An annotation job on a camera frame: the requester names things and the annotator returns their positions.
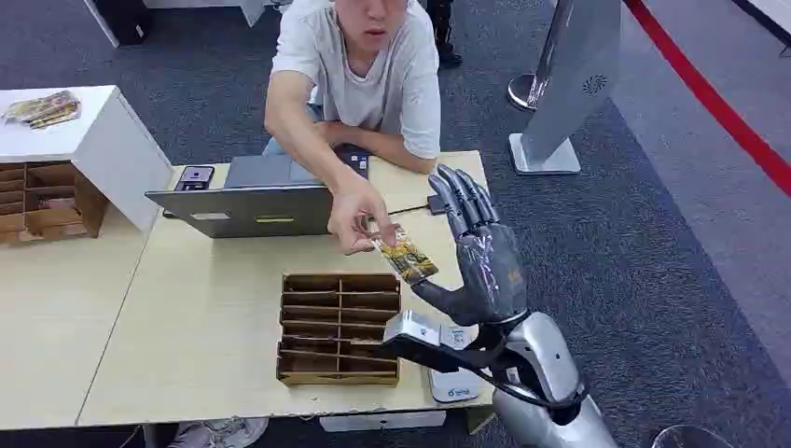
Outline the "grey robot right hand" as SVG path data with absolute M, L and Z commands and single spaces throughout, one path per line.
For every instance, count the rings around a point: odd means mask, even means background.
M 467 172 L 446 164 L 428 182 L 443 205 L 463 285 L 448 290 L 425 279 L 411 290 L 460 326 L 499 324 L 523 315 L 527 286 L 517 238 L 501 222 L 489 193 Z

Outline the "person's right hand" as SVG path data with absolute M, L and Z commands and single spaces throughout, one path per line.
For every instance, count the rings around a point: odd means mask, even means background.
M 380 238 L 387 245 L 396 243 L 395 229 L 382 196 L 364 178 L 351 173 L 330 187 L 332 208 L 327 230 L 334 235 L 345 255 L 374 249 L 368 238 L 364 221 L 372 217 Z

